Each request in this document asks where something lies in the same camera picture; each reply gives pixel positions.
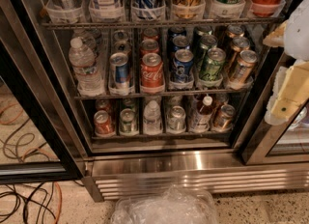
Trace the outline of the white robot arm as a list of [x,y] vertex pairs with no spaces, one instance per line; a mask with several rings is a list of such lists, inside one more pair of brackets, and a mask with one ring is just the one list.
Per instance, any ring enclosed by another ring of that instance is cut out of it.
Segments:
[[269,47],[283,47],[295,59],[292,66],[280,67],[275,75],[265,121],[272,126],[286,123],[309,99],[309,0],[297,8],[263,39]]

